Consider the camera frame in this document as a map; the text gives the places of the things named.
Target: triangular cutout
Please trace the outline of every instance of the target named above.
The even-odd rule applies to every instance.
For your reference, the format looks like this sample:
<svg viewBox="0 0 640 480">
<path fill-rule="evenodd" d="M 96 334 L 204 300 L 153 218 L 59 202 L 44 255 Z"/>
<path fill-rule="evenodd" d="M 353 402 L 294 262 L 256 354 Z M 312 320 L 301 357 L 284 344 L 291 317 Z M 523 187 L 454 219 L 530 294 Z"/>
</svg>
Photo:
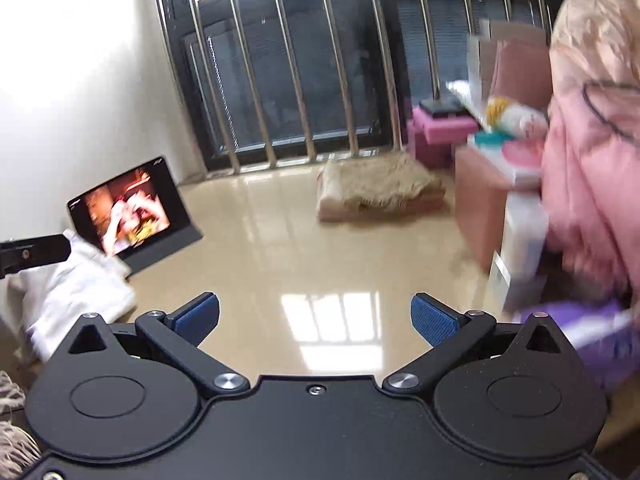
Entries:
<svg viewBox="0 0 640 480">
<path fill-rule="evenodd" d="M 558 343 L 555 342 L 546 326 L 538 325 L 527 343 L 527 350 L 535 352 L 546 352 L 548 354 L 559 354 Z"/>
<path fill-rule="evenodd" d="M 98 329 L 94 325 L 85 326 L 74 340 L 70 354 L 84 354 L 86 352 L 99 352 L 107 348 L 100 337 Z"/>
</svg>

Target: beige floor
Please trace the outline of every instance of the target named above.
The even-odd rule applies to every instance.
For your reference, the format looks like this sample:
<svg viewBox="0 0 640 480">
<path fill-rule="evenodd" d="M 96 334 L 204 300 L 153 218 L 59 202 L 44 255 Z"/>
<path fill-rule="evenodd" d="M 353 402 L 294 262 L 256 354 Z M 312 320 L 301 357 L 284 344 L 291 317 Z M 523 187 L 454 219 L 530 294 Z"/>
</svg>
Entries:
<svg viewBox="0 0 640 480">
<path fill-rule="evenodd" d="M 382 224 L 319 224 L 319 168 L 185 187 L 204 239 L 133 277 L 139 308 L 131 317 L 210 290 L 222 316 L 200 347 L 252 383 L 259 374 L 381 381 L 430 348 L 411 326 L 412 295 L 428 292 L 462 312 L 481 306 L 486 279 L 451 208 Z"/>
</svg>

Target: pink storage box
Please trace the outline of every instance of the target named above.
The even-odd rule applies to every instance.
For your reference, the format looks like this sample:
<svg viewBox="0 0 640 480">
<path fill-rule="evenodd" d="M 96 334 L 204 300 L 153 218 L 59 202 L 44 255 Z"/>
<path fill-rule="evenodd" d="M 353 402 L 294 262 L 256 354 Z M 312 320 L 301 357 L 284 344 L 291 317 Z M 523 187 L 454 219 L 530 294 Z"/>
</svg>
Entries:
<svg viewBox="0 0 640 480">
<path fill-rule="evenodd" d="M 406 124 L 408 148 L 411 156 L 423 163 L 430 170 L 448 168 L 452 164 L 451 146 L 449 144 L 435 144 L 431 146 L 420 128 L 416 128 L 414 121 L 409 119 Z"/>
<path fill-rule="evenodd" d="M 469 135 L 480 131 L 478 123 L 472 117 L 433 119 L 419 106 L 414 108 L 414 127 L 423 132 L 430 145 L 466 144 L 466 138 Z"/>
</svg>

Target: black cable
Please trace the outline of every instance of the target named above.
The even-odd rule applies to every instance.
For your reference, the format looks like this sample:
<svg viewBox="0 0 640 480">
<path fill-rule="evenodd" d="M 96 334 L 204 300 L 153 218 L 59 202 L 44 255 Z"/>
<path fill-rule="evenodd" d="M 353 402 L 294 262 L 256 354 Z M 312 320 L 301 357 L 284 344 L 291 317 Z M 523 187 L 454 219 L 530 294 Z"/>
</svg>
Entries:
<svg viewBox="0 0 640 480">
<path fill-rule="evenodd" d="M 591 101 L 588 93 L 589 88 L 616 88 L 620 90 L 632 90 L 638 94 L 640 94 L 640 86 L 626 84 L 626 83 L 616 83 L 615 81 L 596 81 L 591 80 L 587 81 L 582 87 L 582 98 L 584 99 L 585 104 L 589 107 L 589 109 L 593 112 L 593 114 L 600 120 L 602 124 L 605 124 L 609 128 L 611 128 L 614 132 L 616 132 L 621 139 L 624 139 L 636 146 L 640 146 L 640 139 L 637 139 L 635 136 L 628 134 L 621 130 L 616 123 L 608 120 L 605 116 L 603 116 L 600 111 L 595 107 L 593 102 Z"/>
</svg>

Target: blue gripper pad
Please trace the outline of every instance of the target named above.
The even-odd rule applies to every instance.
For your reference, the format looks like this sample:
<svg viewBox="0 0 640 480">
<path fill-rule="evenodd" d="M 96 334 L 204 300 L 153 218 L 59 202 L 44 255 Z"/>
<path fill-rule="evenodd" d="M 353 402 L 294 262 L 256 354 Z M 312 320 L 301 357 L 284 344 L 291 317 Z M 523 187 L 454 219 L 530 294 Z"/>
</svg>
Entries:
<svg viewBox="0 0 640 480">
<path fill-rule="evenodd" d="M 220 304 L 212 292 L 204 292 L 164 318 L 164 324 L 194 346 L 218 325 Z"/>
<path fill-rule="evenodd" d="M 443 312 L 437 304 L 441 303 L 426 294 L 416 294 L 411 300 L 411 323 L 418 334 L 432 346 L 439 345 L 460 329 L 459 320 Z"/>
</svg>

